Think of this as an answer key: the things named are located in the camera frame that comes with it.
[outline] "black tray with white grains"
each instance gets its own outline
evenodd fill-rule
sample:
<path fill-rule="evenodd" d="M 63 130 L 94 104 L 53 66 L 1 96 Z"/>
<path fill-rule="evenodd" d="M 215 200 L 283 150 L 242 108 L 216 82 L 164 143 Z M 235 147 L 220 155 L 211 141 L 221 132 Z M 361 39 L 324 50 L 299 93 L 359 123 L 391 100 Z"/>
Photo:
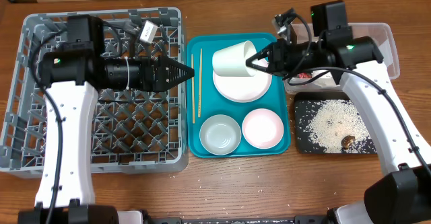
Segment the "black tray with white grains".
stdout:
<path fill-rule="evenodd" d="M 294 98 L 296 147 L 301 153 L 375 154 L 356 107 L 343 92 L 300 92 Z"/>

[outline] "white cup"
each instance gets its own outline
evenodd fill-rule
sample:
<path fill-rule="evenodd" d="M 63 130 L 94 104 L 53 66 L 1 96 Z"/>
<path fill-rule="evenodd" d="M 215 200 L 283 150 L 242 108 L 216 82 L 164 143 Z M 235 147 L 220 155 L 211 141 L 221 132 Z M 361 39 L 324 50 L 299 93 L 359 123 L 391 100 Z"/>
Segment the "white cup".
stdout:
<path fill-rule="evenodd" d="M 213 69 L 221 77 L 255 76 L 256 70 L 245 65 L 245 60 L 256 54 L 251 41 L 241 42 L 218 50 L 213 55 Z"/>

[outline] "plastic bin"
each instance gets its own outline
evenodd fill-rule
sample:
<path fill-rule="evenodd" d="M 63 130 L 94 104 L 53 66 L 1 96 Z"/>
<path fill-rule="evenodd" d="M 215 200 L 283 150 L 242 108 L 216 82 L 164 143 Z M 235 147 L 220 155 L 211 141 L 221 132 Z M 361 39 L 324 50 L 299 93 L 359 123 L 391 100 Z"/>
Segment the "plastic bin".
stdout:
<path fill-rule="evenodd" d="M 164 27 L 156 33 L 155 42 L 165 38 L 168 56 L 185 63 L 185 31 L 181 12 L 174 7 L 150 9 L 122 9 L 109 11 L 81 11 L 71 13 L 40 13 L 29 15 L 23 23 L 9 101 L 0 140 L 0 171 L 22 178 L 42 175 L 46 111 L 42 94 L 28 71 L 28 58 L 40 41 L 65 28 L 67 16 L 90 14 L 112 24 L 124 26 L 133 22 L 142 26 L 144 21 Z M 116 50 L 118 42 L 105 31 L 105 55 Z M 129 54 L 130 35 L 119 30 L 124 55 Z M 39 59 L 66 41 L 67 33 L 44 45 Z M 135 56 L 157 56 L 160 47 L 151 46 L 148 52 L 136 43 Z M 188 159 L 186 130 L 186 85 L 182 83 L 164 93 L 143 91 L 99 92 L 100 99 L 124 100 L 125 103 L 98 102 L 94 113 L 91 142 L 91 170 L 95 172 L 174 172 L 186 168 Z M 128 104 L 132 96 L 144 103 Z"/>
<path fill-rule="evenodd" d="M 389 25 L 386 23 L 349 23 L 349 25 L 352 27 L 354 38 L 369 36 L 374 39 L 385 58 L 384 63 L 387 66 L 389 78 L 398 78 L 400 74 L 398 52 Z M 308 34 L 303 24 L 293 24 L 293 28 L 298 37 L 298 43 L 308 41 Z M 312 39 L 313 41 L 317 41 L 319 37 L 315 36 Z M 291 82 L 301 83 L 307 80 L 309 79 L 294 78 L 291 80 Z M 286 80 L 284 81 L 284 88 L 286 92 L 290 94 L 294 94 L 300 91 L 316 91 L 322 89 L 337 91 L 340 90 L 339 86 L 335 85 L 335 82 L 330 76 L 330 74 L 320 79 L 317 79 L 313 83 L 309 83 L 307 85 L 290 86 L 288 85 L 288 82 Z"/>

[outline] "teal tray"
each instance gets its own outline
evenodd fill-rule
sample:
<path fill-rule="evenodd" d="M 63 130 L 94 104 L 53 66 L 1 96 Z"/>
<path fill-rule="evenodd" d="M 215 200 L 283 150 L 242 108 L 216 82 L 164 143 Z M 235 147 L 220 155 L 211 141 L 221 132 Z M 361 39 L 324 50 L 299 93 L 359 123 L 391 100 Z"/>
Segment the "teal tray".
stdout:
<path fill-rule="evenodd" d="M 191 66 L 191 53 L 195 60 L 195 124 L 192 123 L 192 100 L 191 100 L 191 80 L 187 82 L 187 132 L 189 136 L 189 147 L 191 152 L 197 157 L 244 157 L 274 155 L 285 152 L 290 146 L 290 131 L 288 120 L 288 109 L 286 106 L 286 95 L 284 85 L 279 77 L 273 76 L 271 86 L 267 93 L 249 103 L 237 103 L 222 96 L 213 83 L 213 54 L 225 47 L 250 40 L 259 51 L 276 39 L 269 33 L 250 34 L 226 34 L 213 36 L 198 36 L 192 39 L 187 45 L 187 66 Z M 199 57 L 202 48 L 202 99 L 201 117 L 197 117 L 199 100 Z M 232 117 L 242 126 L 244 117 L 252 110 L 266 108 L 274 111 L 283 121 L 284 136 L 280 143 L 270 149 L 258 149 L 250 145 L 241 136 L 241 142 L 235 151 L 228 155 L 217 156 L 206 151 L 199 139 L 199 131 L 205 120 L 216 114 L 225 114 Z"/>

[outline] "gray dish rack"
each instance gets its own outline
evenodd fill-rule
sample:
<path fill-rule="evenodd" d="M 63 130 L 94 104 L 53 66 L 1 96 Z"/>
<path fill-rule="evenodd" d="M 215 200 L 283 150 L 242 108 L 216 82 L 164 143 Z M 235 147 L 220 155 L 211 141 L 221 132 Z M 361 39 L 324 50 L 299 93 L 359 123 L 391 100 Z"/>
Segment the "gray dish rack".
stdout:
<path fill-rule="evenodd" d="M 41 177 L 46 137 L 46 107 L 40 90 L 28 71 L 30 53 L 43 38 L 63 29 L 67 16 L 89 14 L 111 24 L 142 26 L 146 20 L 162 25 L 153 46 L 135 43 L 135 56 L 156 57 L 164 46 L 168 56 L 185 64 L 185 30 L 181 12 L 175 7 L 120 9 L 29 15 L 23 23 L 9 100 L 0 140 L 0 171 L 21 178 Z M 105 53 L 117 51 L 118 42 L 104 28 Z M 124 30 L 121 37 L 123 56 L 131 57 L 131 37 Z M 67 33 L 57 36 L 40 50 L 43 54 L 66 41 Z M 186 168 L 188 158 L 186 124 L 186 85 L 182 83 L 164 93 L 139 90 L 99 92 L 100 100 L 115 103 L 96 104 L 92 124 L 92 173 L 126 174 L 176 172 Z M 133 99 L 138 103 L 130 104 Z"/>

